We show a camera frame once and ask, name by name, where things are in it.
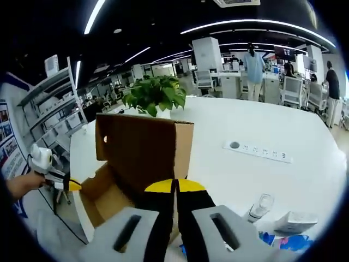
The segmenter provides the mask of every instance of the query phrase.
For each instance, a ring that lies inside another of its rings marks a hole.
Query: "ceiling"
[[[335,52],[328,42],[310,33],[256,21],[215,25],[181,34],[197,26],[226,20],[268,19],[290,23],[316,32],[337,45],[330,30],[305,0],[261,0],[258,7],[233,8],[220,8],[213,0],[105,0],[88,35],[83,32],[97,0],[27,2],[30,3],[22,4],[22,9],[16,9],[12,16],[14,29],[7,38],[10,51],[4,55],[9,61],[6,70],[33,85],[45,78],[44,59],[54,54],[58,55],[61,68],[67,66],[67,56],[72,61],[81,61],[79,87],[83,87],[90,79],[105,76],[112,69],[121,72],[133,64],[150,63],[190,50],[193,40],[208,36],[217,38],[220,44],[251,41],[297,47],[314,41],[323,51]],[[114,34],[118,28],[122,31]],[[228,32],[210,34],[217,31]],[[125,63],[147,47],[151,48]],[[232,48],[245,46],[221,46],[221,52]],[[102,64],[110,67],[94,74]]]

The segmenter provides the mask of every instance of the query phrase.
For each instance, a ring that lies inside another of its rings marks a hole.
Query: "white pillar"
[[[308,45],[306,47],[306,50],[308,52],[309,57],[316,60],[317,72],[315,74],[317,76],[317,82],[322,83],[323,80],[325,79],[325,73],[327,71],[323,67],[321,49],[313,45]]]
[[[137,79],[143,79],[143,70],[140,64],[135,64],[132,66],[132,78],[133,82],[136,82]]]
[[[197,39],[192,42],[196,59],[197,70],[209,70],[216,68],[223,71],[218,40],[212,37]]]
[[[188,59],[182,59],[180,62],[182,63],[184,73],[190,71],[189,66],[188,66]]]

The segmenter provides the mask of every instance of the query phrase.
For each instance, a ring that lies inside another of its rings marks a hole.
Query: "woman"
[[[263,71],[266,68],[263,58],[256,53],[252,43],[248,43],[248,53],[244,57],[245,70],[247,71],[247,86],[249,100],[258,101],[263,81]]]
[[[291,77],[291,78],[295,78],[295,76],[293,75],[293,72],[292,72],[291,64],[286,63],[284,67],[285,67],[285,75],[288,77]]]

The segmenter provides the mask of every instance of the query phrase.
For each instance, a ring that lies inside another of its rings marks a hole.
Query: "ceiling light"
[[[135,58],[136,56],[142,54],[143,52],[147,51],[148,49],[150,49],[150,47],[147,47],[147,48],[145,48],[144,50],[142,50],[141,52],[139,52],[139,53],[135,54],[134,56],[130,57],[129,59],[127,59],[127,60],[125,61],[125,63],[129,62],[131,59],[133,59],[133,58]]]
[[[95,70],[93,73],[95,74],[95,73],[98,73],[98,72],[102,72],[102,71],[108,69],[109,66],[110,66],[110,65],[107,64],[107,65],[104,65],[104,66],[102,66],[102,67],[96,68],[96,70]]]
[[[94,6],[91,16],[89,17],[87,25],[85,27],[84,34],[89,34],[89,31],[91,31],[94,20],[96,19],[99,13],[99,10],[102,8],[102,5],[104,4],[104,2],[105,0],[98,0],[97,4]],[[77,88],[77,83],[79,80],[80,65],[81,65],[81,61],[78,61],[76,64],[75,88]]]
[[[224,30],[224,31],[217,31],[217,32],[213,32],[213,33],[210,33],[210,34],[220,34],[220,33],[228,33],[228,32],[233,32],[233,30],[230,29],[230,30]]]
[[[255,29],[255,28],[252,28],[252,29],[235,29],[234,30],[235,32],[238,32],[238,31],[263,31],[263,32],[266,32],[267,30],[266,29]]]
[[[190,55],[189,56],[178,57],[178,58],[173,59],[172,61],[179,60],[179,59],[186,58],[186,57],[190,57]]]
[[[158,60],[155,60],[155,61],[153,61],[153,62],[152,62],[152,64],[153,64],[153,63],[155,63],[155,62],[157,62],[157,61],[160,61],[160,60],[163,60],[163,59],[169,58],[169,57],[171,57],[171,56],[177,56],[177,55],[180,55],[180,54],[182,54],[182,53],[186,53],[186,52],[190,52],[190,51],[192,51],[192,49],[190,49],[190,50],[186,50],[186,51],[184,51],[184,52],[180,52],[180,53],[174,53],[173,55],[166,56],[166,57],[160,58],[160,59],[158,59]]]
[[[306,29],[304,27],[301,27],[301,26],[296,26],[296,25],[293,25],[291,23],[285,23],[285,22],[279,22],[279,21],[273,21],[273,20],[265,20],[265,19],[238,19],[238,20],[227,20],[227,21],[222,21],[222,22],[216,22],[216,23],[209,23],[207,25],[204,25],[204,26],[198,26],[198,27],[194,27],[192,29],[189,29],[189,30],[186,30],[186,31],[183,31],[182,33],[180,34],[186,34],[186,33],[189,33],[189,32],[192,32],[192,31],[195,31],[195,30],[199,30],[199,29],[202,29],[202,28],[206,28],[206,27],[210,27],[210,26],[217,26],[217,25],[224,25],[226,23],[239,23],[239,22],[259,22],[259,23],[273,23],[273,24],[277,24],[277,25],[282,25],[282,26],[288,26],[288,27],[292,27],[292,28],[295,28],[295,29],[298,29],[298,30],[301,30],[301,31],[304,31],[304,32],[307,32],[309,34],[312,34],[324,41],[326,41],[328,44],[330,44],[331,46],[333,47],[336,47],[330,40],[328,40],[327,38],[309,30],[309,29]]]
[[[89,31],[91,31],[94,20],[96,19],[97,15],[99,13],[99,10],[102,8],[104,2],[105,2],[105,0],[98,0],[97,4],[95,5],[95,7],[91,13],[91,16],[88,19],[84,34],[89,34]]]
[[[275,50],[268,50],[268,49],[255,49],[255,51],[264,51],[264,52],[275,52]]]
[[[80,65],[81,61],[78,61],[76,64],[75,89],[77,89],[77,82],[79,80]]]
[[[228,44],[220,44],[220,46],[225,46],[225,45],[247,45],[248,43],[228,43]],[[298,49],[298,48],[294,48],[294,47],[289,47],[286,45],[277,45],[277,44],[267,44],[267,43],[253,43],[254,45],[271,45],[271,46],[276,46],[276,47],[282,47],[282,48],[287,48],[287,49],[292,49],[292,50],[296,50],[299,52],[303,52],[303,53],[308,53],[304,50]]]

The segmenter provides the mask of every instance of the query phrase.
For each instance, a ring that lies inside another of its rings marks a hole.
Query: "poster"
[[[5,179],[27,171],[26,158],[18,147],[4,100],[0,100],[0,170]]]

